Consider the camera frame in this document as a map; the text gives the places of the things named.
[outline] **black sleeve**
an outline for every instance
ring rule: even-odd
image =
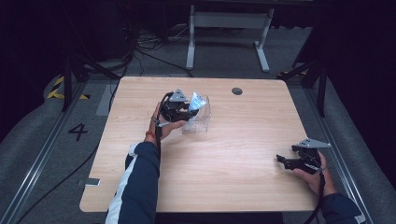
[[[328,224],[366,223],[366,219],[359,207],[341,193],[334,193],[324,197],[321,212]]]
[[[160,161],[150,142],[131,146],[125,170],[106,217],[108,223],[154,223]]]

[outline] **round hole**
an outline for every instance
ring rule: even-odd
[[[232,92],[233,92],[233,94],[235,94],[235,95],[241,95],[243,91],[242,91],[241,88],[235,87],[235,88],[232,89]]]

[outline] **number 4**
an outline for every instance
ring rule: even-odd
[[[75,128],[69,130],[69,133],[78,133],[76,142],[78,142],[78,140],[79,140],[79,138],[81,137],[81,134],[82,134],[82,133],[87,133],[87,132],[88,132],[88,131],[84,131],[84,127],[85,127],[85,124],[80,123],[80,124],[79,124],[78,126],[76,126]]]

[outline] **metal rail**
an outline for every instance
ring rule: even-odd
[[[329,141],[330,144],[332,144],[332,156],[335,158],[335,165],[336,169],[338,171],[338,174],[341,176],[341,180],[344,184],[344,187],[346,189],[346,193],[348,194],[349,198],[355,201],[355,203],[358,205],[358,207],[361,209],[363,212],[364,216],[366,217],[366,223],[374,223],[369,211],[367,210],[366,205],[364,204],[364,201],[357,189],[355,180],[353,179],[351,173],[349,172],[349,169],[347,168],[347,164],[343,159],[343,156],[341,155],[340,149],[338,148],[333,136],[332,136],[332,131],[330,130],[326,119],[323,118],[317,109],[317,100],[315,98],[315,94],[311,89],[304,89],[304,93],[310,103],[310,106],[312,109],[315,111],[316,119],[318,121],[318,124],[320,125],[323,133],[326,136],[326,139]]]
[[[84,91],[86,83],[78,83],[73,92],[73,99],[77,99]],[[44,146],[41,148],[37,157],[35,158],[35,162],[33,163],[30,170],[27,172],[23,182],[15,194],[11,204],[8,206],[6,212],[3,214],[0,223],[2,224],[12,224],[17,220],[18,215],[20,214],[23,206],[26,203],[27,198],[32,192],[33,187],[37,179],[40,177],[41,172],[43,171],[50,154],[52,153],[55,143],[58,140],[58,136],[60,134],[61,129],[64,126],[67,118],[69,117],[73,107],[75,106],[77,100],[73,100],[70,106],[59,116],[54,127],[52,128],[49,137],[47,138]]]

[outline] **wooden table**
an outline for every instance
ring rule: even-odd
[[[232,88],[242,89],[234,95]],[[316,196],[276,154],[297,158],[306,138],[286,84],[280,80],[124,77],[98,148],[80,208],[104,212],[124,172],[129,146],[145,137],[158,102],[181,89],[209,97],[207,133],[174,130],[162,142],[158,212],[313,210]]]

